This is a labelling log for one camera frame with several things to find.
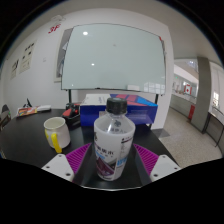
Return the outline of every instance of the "whiteboard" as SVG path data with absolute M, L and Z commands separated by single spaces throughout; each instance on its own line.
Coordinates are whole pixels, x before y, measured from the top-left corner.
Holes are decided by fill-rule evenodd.
M 65 54 L 62 89 L 118 89 L 165 94 L 162 40 L 116 24 L 75 26 Z

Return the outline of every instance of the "wall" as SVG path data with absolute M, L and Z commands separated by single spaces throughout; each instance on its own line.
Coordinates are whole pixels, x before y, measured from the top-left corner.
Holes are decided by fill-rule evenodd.
M 198 84 L 198 79 L 191 75 L 189 72 L 185 71 L 181 67 L 174 65 L 174 74 L 181 76 L 182 78 L 188 80 L 189 82 Z
M 188 117 L 189 115 L 191 105 L 195 105 L 195 104 L 179 96 L 172 95 L 171 97 L 170 107 L 172 107 L 173 109 L 180 112 L 186 117 Z
M 59 29 L 48 34 L 50 27 L 54 22 L 48 22 L 31 35 L 16 48 L 8 60 L 8 69 L 2 74 L 4 76 L 3 96 L 15 116 L 17 108 L 26 103 L 29 98 L 32 105 L 50 104 L 52 108 L 65 108 L 68 102 L 68 93 L 61 90 L 61 83 L 55 83 L 54 73 L 56 72 L 57 50 L 60 43 L 62 31 L 76 25 L 91 23 L 113 23 L 132 26 L 143 29 L 161 36 L 165 42 L 166 48 L 166 95 L 158 99 L 158 112 L 152 129 L 163 128 L 166 115 L 169 109 L 169 103 L 173 84 L 173 46 L 166 25 L 149 18 L 147 16 L 119 9 L 89 9 L 64 15 L 66 18 Z M 31 68 L 18 74 L 10 80 L 11 67 L 19 58 L 21 60 L 24 47 L 37 40 L 32 56 Z M 127 93 L 123 91 L 109 91 L 110 93 Z M 96 90 L 72 91 L 73 102 L 82 101 L 86 93 L 96 93 Z M 139 93 L 150 101 L 154 101 L 155 95 L 149 93 Z
M 175 87 L 173 87 L 173 89 L 183 91 L 183 92 L 185 87 L 183 83 L 184 82 L 188 83 L 192 87 L 191 95 L 194 97 L 197 97 L 197 89 L 198 89 L 197 83 L 190 82 L 189 80 L 176 74 L 174 75 L 174 82 L 175 82 Z
M 8 60 L 5 60 L 3 67 L 2 67 L 2 71 L 1 71 L 1 79 L 0 79 L 0 113 L 2 112 L 2 107 L 5 104 L 5 99 L 4 99 L 4 75 L 6 74 L 7 71 L 7 66 L 8 65 Z
M 210 62 L 211 76 L 212 76 L 212 89 L 209 112 L 212 112 L 214 92 L 219 94 L 219 109 L 224 112 L 224 70 L 221 66 Z
M 207 58 L 198 57 L 199 89 L 191 124 L 202 131 L 207 119 L 211 99 L 211 71 Z

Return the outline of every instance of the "magenta object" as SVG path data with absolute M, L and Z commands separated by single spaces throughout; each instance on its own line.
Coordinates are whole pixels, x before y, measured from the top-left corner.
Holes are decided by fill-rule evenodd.
M 72 152 L 66 155 L 66 159 L 68 160 L 68 163 L 75 174 L 82 165 L 83 159 L 85 158 L 86 152 L 88 151 L 91 144 L 92 143 L 88 143 L 80 148 L 74 149 Z
M 159 156 L 151 152 L 150 150 L 143 148 L 140 145 L 137 145 L 137 144 L 133 144 L 133 145 L 136 148 L 136 151 L 138 152 L 139 157 L 141 158 L 142 164 L 144 165 L 146 172 L 148 173 L 148 175 L 150 175 Z

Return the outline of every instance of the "chair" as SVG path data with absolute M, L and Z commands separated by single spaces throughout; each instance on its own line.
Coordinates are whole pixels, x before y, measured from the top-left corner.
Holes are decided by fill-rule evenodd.
M 8 124 L 10 120 L 11 120 L 10 110 L 9 110 L 8 106 L 5 104 L 2 107 L 2 113 L 0 115 L 0 131 L 3 130 L 5 125 Z
M 0 148 L 0 159 L 6 159 L 3 150 Z

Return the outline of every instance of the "white wall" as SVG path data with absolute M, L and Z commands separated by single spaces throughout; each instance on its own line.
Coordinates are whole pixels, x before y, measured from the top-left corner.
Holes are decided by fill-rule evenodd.
M 7 72 L 7 66 L 8 65 L 8 60 L 5 60 L 3 68 L 2 68 L 2 75 L 0 79 L 0 113 L 2 112 L 2 107 L 5 104 L 5 98 L 4 98 L 4 78 L 5 76 L 3 74 L 6 74 Z
M 61 32 L 76 25 L 113 23 L 149 31 L 161 36 L 165 42 L 167 52 L 166 95 L 159 97 L 158 112 L 155 123 L 152 125 L 152 129 L 163 128 L 171 98 L 174 66 L 173 46 L 168 27 L 147 16 L 119 9 L 89 9 L 70 13 L 64 15 L 64 17 L 66 20 L 63 21 L 59 29 L 48 34 L 53 22 L 43 25 L 24 39 L 8 59 L 8 69 L 5 69 L 2 74 L 4 76 L 3 97 L 4 102 L 12 111 L 12 116 L 15 116 L 18 107 L 26 103 L 27 98 L 32 105 L 50 104 L 52 108 L 65 108 L 65 104 L 68 102 L 68 93 L 61 90 L 61 83 L 53 81 Z M 18 68 L 16 77 L 10 80 L 13 63 L 18 58 L 21 61 L 24 47 L 34 40 L 37 40 L 37 42 L 32 56 L 31 68 L 21 74 L 18 74 Z M 127 93 L 126 91 L 74 90 L 72 91 L 72 100 L 73 102 L 82 101 L 86 93 L 94 92 Z M 138 95 L 154 102 L 155 94 L 139 93 Z
M 174 77 L 174 80 L 173 80 L 173 82 L 174 82 L 174 89 L 175 90 L 181 90 L 181 78 L 179 78 L 179 77 Z
M 174 65 L 174 74 L 179 75 L 192 83 L 198 84 L 198 79 L 177 65 Z
M 224 112 L 224 70 L 221 66 L 210 62 L 211 76 L 212 76 L 212 90 L 209 111 L 212 112 L 214 92 L 219 94 L 220 110 Z

